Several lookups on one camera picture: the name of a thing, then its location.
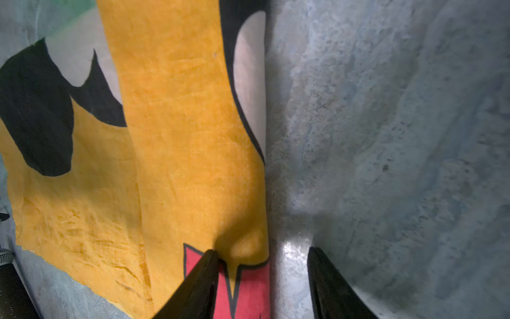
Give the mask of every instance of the gray concrete surface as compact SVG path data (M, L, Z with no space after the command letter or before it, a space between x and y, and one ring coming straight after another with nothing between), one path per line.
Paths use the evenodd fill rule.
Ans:
M82 8L4 2L22 15L2 8L0 26L18 24L0 28L2 43ZM508 0L272 1L273 318L312 318L312 244L380 318L510 317L508 17ZM45 318L125 317L13 240L1 223Z

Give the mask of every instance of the black pointed object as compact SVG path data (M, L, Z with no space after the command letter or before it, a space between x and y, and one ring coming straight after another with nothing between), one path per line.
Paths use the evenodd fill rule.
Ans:
M308 251L308 279L315 319L377 319L320 248Z
M153 319L212 319L218 288L218 253L208 250Z

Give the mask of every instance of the yellow fabric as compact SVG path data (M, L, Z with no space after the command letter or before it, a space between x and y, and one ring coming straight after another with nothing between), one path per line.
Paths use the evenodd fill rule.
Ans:
M135 318L183 280L183 243L231 287L268 258L264 165L236 109L217 1L99 0L127 128L74 106L72 168L44 177L0 125L17 243Z
M0 121L16 243L134 317L154 311L141 234L135 153L126 128L73 101L71 171L42 176Z

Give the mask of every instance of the white shape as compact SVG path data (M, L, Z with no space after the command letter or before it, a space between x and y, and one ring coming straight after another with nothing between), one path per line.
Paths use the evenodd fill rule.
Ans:
M49 56L62 76L76 87L82 86L89 77L95 50L111 93L122 104L117 71L97 7L86 11L62 30L46 37L45 41Z
M234 49L234 87L244 116L266 156L264 29L266 13L257 11L241 26Z

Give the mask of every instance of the gray floor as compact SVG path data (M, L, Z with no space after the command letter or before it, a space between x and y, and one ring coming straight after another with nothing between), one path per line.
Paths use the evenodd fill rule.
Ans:
M63 10L62 21L77 11L55 2L26 1ZM23 23L33 27L41 9L29 7ZM380 318L510 317L508 17L508 0L272 2L274 318L312 317L312 244ZM13 247L13 231L0 225L2 247L6 237ZM14 250L45 318L123 317Z

